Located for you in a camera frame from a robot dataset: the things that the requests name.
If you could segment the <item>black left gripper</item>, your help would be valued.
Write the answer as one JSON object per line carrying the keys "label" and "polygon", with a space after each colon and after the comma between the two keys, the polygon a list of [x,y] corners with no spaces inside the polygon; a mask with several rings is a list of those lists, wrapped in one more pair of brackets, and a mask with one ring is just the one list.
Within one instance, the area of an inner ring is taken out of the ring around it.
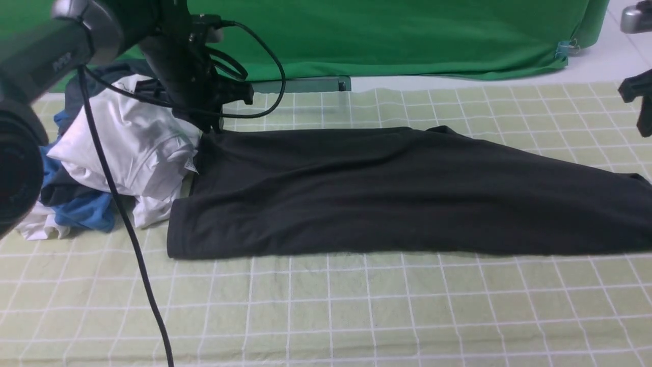
{"label": "black left gripper", "polygon": [[154,72],[151,81],[138,82],[135,95],[147,102],[166,103],[173,116],[203,133],[222,128],[222,107],[243,101],[253,103],[249,82],[220,75],[212,58],[193,44],[182,45],[166,36],[151,36],[138,48]]}

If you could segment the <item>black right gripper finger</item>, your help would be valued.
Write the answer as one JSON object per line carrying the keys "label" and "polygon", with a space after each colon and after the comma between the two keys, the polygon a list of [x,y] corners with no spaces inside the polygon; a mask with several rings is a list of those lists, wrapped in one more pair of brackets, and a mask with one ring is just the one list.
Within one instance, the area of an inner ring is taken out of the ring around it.
{"label": "black right gripper finger", "polygon": [[649,138],[652,135],[652,101],[650,99],[642,100],[637,130],[643,138]]}
{"label": "black right gripper finger", "polygon": [[638,97],[651,97],[651,73],[646,70],[621,82],[618,92],[623,102],[633,102]]}

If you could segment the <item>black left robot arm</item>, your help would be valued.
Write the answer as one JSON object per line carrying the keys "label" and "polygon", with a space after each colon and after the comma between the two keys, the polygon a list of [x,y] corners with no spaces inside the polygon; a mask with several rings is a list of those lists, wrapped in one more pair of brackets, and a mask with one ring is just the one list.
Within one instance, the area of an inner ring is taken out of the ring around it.
{"label": "black left robot arm", "polygon": [[[154,81],[138,97],[169,102],[173,114],[208,132],[222,106],[252,104],[247,72],[205,46],[231,26],[217,15],[191,15],[185,1],[56,1],[49,21],[2,40],[2,235],[33,208],[43,182],[40,147],[47,134],[31,105],[68,73],[107,65],[138,46]],[[233,65],[226,76],[211,55]]]}

